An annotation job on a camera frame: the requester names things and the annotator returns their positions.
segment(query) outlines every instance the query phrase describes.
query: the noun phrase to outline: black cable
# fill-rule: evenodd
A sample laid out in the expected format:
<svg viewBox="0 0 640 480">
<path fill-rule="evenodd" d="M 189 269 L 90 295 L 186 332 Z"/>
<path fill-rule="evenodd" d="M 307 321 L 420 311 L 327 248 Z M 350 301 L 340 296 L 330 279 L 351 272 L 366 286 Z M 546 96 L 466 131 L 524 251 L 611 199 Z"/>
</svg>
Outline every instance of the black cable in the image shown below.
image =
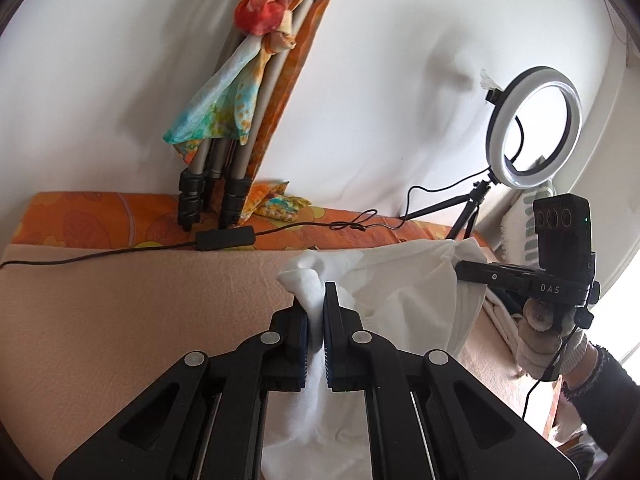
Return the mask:
<svg viewBox="0 0 640 480">
<path fill-rule="evenodd" d="M 591 285 L 589 286 L 589 290 L 587 292 L 587 299 L 584 300 L 584 305 L 581 308 L 587 308 L 589 306 L 589 297 L 591 295 L 591 288 L 593 287 L 593 282 L 591 283 Z M 574 329 L 571 330 L 569 337 L 567 337 L 562 344 L 560 345 L 560 348 L 558 349 L 558 351 L 556 352 L 556 355 L 554 355 L 554 358 L 551 359 L 551 362 L 549 363 L 549 366 L 546 367 L 544 373 L 542 374 L 542 377 L 545 376 L 546 373 L 548 373 L 549 371 L 553 370 L 554 368 L 554 364 L 556 362 L 556 359 L 558 359 L 558 356 L 562 353 L 562 350 L 564 350 L 564 348 L 567 346 L 567 344 L 569 343 L 569 341 L 571 341 L 571 338 L 574 336 L 575 331 L 578 330 L 578 326 L 575 325 Z M 529 392 L 527 393 L 527 397 L 524 399 L 524 409 L 522 410 L 522 420 L 524 420 L 524 416 L 527 415 L 527 407 L 529 406 L 529 396 L 531 395 L 531 393 L 533 392 L 533 390 L 536 389 L 536 387 L 542 382 L 542 377 L 540 377 L 538 379 L 538 381 L 536 382 L 536 384 L 534 384 L 531 389 L 529 390 Z"/>
<path fill-rule="evenodd" d="M 124 254 L 124 253 L 140 253 L 142 251 L 163 251 L 166 249 L 180 249 L 183 247 L 194 246 L 196 242 L 185 242 L 182 244 L 153 246 L 153 247 L 126 247 L 123 249 L 116 249 L 113 251 L 103 251 L 100 253 L 84 254 L 83 256 L 76 256 L 75 258 L 68 258 L 66 260 L 52 260 L 49 262 L 30 262 L 28 260 L 8 260 L 0 264 L 0 269 L 9 265 L 30 265 L 30 266 L 50 266 L 50 265 L 64 265 L 72 264 L 74 262 L 82 262 L 84 260 L 91 260 L 92 258 L 101 258 L 103 256 L 111 256 L 112 254 Z"/>
<path fill-rule="evenodd" d="M 515 154 L 515 156 L 511 159 L 512 163 L 518 158 L 518 156 L 522 152 L 522 147 L 524 145 L 524 129 L 522 127 L 522 123 L 520 122 L 520 119 L 518 117 L 516 117 L 515 119 L 516 119 L 516 122 L 518 123 L 518 127 L 520 128 L 520 147 L 518 148 L 518 151 Z M 342 229 L 350 228 L 350 229 L 355 229 L 357 231 L 364 232 L 367 229 L 372 228 L 372 227 L 384 227 L 384 228 L 389 229 L 391 231 L 397 231 L 398 229 L 400 229 L 406 223 L 406 220 L 404 220 L 404 218 L 406 218 L 406 216 L 409 214 L 409 206 L 410 206 L 410 202 L 411 202 L 411 192 L 414 189 L 420 189 L 420 190 L 426 191 L 427 193 L 438 193 L 438 192 L 441 192 L 441 191 L 446 191 L 447 189 L 451 189 L 452 187 L 455 187 L 458 184 L 461 184 L 465 180 L 468 180 L 470 178 L 478 176 L 478 175 L 480 175 L 480 174 L 482 174 L 485 171 L 488 171 L 490 169 L 491 168 L 485 168 L 482 171 L 478 171 L 477 173 L 473 173 L 473 174 L 471 174 L 469 176 L 466 176 L 465 178 L 461 178 L 459 181 L 455 182 L 454 184 L 451 184 L 450 186 L 441 187 L 440 189 L 427 189 L 426 187 L 423 187 L 423 186 L 411 186 L 408 189 L 407 194 L 406 194 L 406 208 L 404 210 L 404 215 L 402 216 L 402 219 L 401 219 L 400 223 L 397 226 L 391 226 L 391 225 L 388 225 L 388 224 L 386 224 L 384 222 L 377 222 L 377 223 L 374 223 L 374 224 L 365 224 L 364 222 L 367 222 L 367 221 L 371 220 L 373 217 L 378 215 L 378 210 L 377 209 L 367 209 L 366 211 L 363 211 L 362 213 L 357 215 L 356 218 L 354 218 L 351 221 L 338 220 L 338 221 L 334 221 L 334 222 L 293 222 L 291 224 L 286 224 L 286 225 L 283 225 L 283 226 L 280 226 L 280 227 L 269 229 L 267 231 L 260 231 L 260 232 L 256 233 L 255 236 L 270 235 L 270 234 L 273 234 L 273 233 L 277 233 L 279 231 L 284 231 L 286 229 L 291 229 L 292 227 L 303 226 L 303 225 L 311 225 L 311 226 L 318 226 L 318 227 L 328 227 L 329 229 L 331 229 L 333 231 L 341 231 Z M 196 242 L 185 242 L 183 244 L 174 244 L 174 245 L 169 245 L 169 246 L 124 248 L 124 249 L 116 249 L 114 251 L 105 251 L 105 252 L 100 252 L 100 253 L 85 254 L 84 256 L 77 256 L 76 258 L 69 258 L 68 260 L 54 260 L 54 261 L 50 261 L 50 262 L 29 262 L 29 261 L 26 261 L 26 260 L 9 260 L 7 262 L 4 262 L 4 263 L 0 264 L 0 269 L 2 269 L 2 267 L 8 266 L 8 265 L 30 265 L 30 266 L 63 265 L 63 264 L 71 264 L 71 263 L 74 263 L 74 262 L 82 262 L 83 260 L 89 260 L 89 259 L 92 259 L 92 258 L 101 258 L 103 256 L 110 256 L 111 254 L 135 253 L 135 252 L 140 252 L 140 251 L 161 251 L 161 250 L 165 250 L 165 249 L 179 249 L 179 248 L 191 247 L 191 246 L 195 246 L 195 245 L 196 245 Z"/>
<path fill-rule="evenodd" d="M 520 122 L 520 118 L 518 116 L 516 116 L 515 119 L 516 119 L 516 124 L 518 125 L 518 129 L 520 130 L 520 147 L 518 148 L 518 151 L 516 152 L 516 154 L 513 155 L 511 157 L 511 159 L 510 159 L 512 164 L 520 156 L 520 153 L 522 153 L 522 149 L 524 147 L 524 128 L 522 127 L 522 123 Z"/>
<path fill-rule="evenodd" d="M 616 26 L 613 24 L 613 18 L 611 17 L 611 12 L 609 10 L 609 4 L 607 3 L 607 0 L 602 0 L 602 1 L 604 2 L 605 8 L 607 9 L 607 14 L 609 15 L 609 23 L 611 23 L 611 28 L 613 29 L 613 33 L 616 35 L 616 38 L 618 38 L 618 41 L 622 43 L 624 46 L 626 46 L 626 41 L 620 38 L 616 30 Z"/>
<path fill-rule="evenodd" d="M 578 326 L 575 325 L 574 329 L 571 330 L 571 333 L 569 334 L 569 337 L 567 337 L 562 344 L 560 345 L 560 348 L 558 349 L 558 351 L 556 352 L 556 355 L 554 355 L 554 358 L 551 359 L 551 363 L 549 364 L 548 367 L 546 367 L 544 373 L 542 374 L 542 377 L 545 376 L 546 373 L 548 373 L 549 370 L 552 370 L 554 368 L 556 359 L 558 359 L 558 356 L 562 353 L 562 350 L 564 350 L 564 348 L 566 347 L 567 343 L 571 340 L 571 338 L 574 336 L 575 331 L 578 330 Z M 527 408 L 529 407 L 529 397 L 531 396 L 531 394 L 533 393 L 533 390 L 536 389 L 536 387 L 542 382 L 542 377 L 540 377 L 537 381 L 536 384 L 534 384 L 531 389 L 529 390 L 529 392 L 527 393 L 527 397 L 525 397 L 524 399 L 524 409 L 522 410 L 522 420 L 524 420 L 525 415 L 527 415 Z"/>
</svg>

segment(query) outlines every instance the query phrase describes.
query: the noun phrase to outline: glove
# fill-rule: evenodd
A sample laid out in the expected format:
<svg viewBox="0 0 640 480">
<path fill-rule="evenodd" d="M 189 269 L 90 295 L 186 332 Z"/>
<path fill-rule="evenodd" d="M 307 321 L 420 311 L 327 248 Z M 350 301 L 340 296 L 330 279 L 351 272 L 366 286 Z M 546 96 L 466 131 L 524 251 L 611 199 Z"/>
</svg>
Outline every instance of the glove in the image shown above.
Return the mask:
<svg viewBox="0 0 640 480">
<path fill-rule="evenodd" d="M 568 336 L 574 328 L 575 308 L 570 309 L 562 319 L 562 331 L 549 331 L 553 325 L 553 310 L 537 300 L 529 299 L 522 309 L 523 319 L 518 323 L 518 349 L 516 361 L 534 379 L 544 374 L 551 360 L 562 344 L 562 338 Z M 587 336 L 581 329 L 566 344 L 561 358 L 560 373 L 566 375 L 573 370 L 587 351 Z"/>
</svg>

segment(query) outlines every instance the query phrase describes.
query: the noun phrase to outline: beige blanket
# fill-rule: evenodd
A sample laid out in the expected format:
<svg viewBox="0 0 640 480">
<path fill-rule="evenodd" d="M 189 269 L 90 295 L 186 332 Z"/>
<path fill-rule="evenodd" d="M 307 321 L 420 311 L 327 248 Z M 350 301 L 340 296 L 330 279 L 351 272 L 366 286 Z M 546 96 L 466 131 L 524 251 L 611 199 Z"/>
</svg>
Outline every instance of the beige blanket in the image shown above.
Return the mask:
<svg viewBox="0 0 640 480">
<path fill-rule="evenodd" d="M 85 250 L 9 246 L 4 259 Z M 182 355 L 231 351 L 292 297 L 275 281 L 293 251 L 159 251 L 0 270 L 0 420 L 45 479 Z M 481 311 L 460 361 L 519 411 L 531 386 Z M 552 391 L 527 420 L 542 431 Z"/>
</svg>

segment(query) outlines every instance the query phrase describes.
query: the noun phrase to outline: black sleeve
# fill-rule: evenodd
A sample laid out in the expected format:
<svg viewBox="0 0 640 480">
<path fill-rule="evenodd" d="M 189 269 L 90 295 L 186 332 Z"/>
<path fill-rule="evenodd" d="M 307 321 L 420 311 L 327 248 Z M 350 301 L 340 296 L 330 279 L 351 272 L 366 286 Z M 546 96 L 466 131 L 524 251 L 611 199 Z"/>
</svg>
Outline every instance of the black sleeve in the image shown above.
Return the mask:
<svg viewBox="0 0 640 480">
<path fill-rule="evenodd" d="M 609 454 L 640 406 L 640 386 L 609 351 L 596 348 L 598 359 L 589 378 L 575 390 L 563 384 L 562 392 L 578 410 L 596 444 Z"/>
</svg>

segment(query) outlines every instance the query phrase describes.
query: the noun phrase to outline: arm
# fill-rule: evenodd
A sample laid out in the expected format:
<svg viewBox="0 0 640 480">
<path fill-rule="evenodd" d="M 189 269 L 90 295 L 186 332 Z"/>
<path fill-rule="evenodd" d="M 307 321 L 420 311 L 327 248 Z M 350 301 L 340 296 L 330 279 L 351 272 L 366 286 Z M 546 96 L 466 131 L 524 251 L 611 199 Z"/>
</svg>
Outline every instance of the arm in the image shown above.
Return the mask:
<svg viewBox="0 0 640 480">
<path fill-rule="evenodd" d="M 578 410 L 596 444 L 611 453 L 640 406 L 640 386 L 606 349 L 591 343 L 564 380 L 564 396 Z"/>
</svg>

